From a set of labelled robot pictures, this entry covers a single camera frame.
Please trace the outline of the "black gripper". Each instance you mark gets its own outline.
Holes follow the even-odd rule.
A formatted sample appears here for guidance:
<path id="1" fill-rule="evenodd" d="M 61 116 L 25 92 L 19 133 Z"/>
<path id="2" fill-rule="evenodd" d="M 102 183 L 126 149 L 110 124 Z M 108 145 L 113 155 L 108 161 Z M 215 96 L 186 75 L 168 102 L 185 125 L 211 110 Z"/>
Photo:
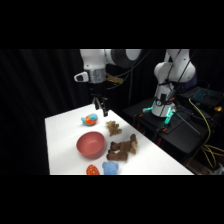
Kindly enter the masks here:
<path id="1" fill-rule="evenodd" d="M 107 110 L 107 98 L 106 97 L 106 83 L 90 83 L 89 84 L 90 92 L 93 96 L 100 96 L 102 97 L 102 103 L 100 104 L 100 101 L 98 97 L 93 97 L 93 103 L 95 105 L 95 109 L 98 110 L 102 107 L 103 115 L 104 117 L 108 116 L 108 110 Z"/>

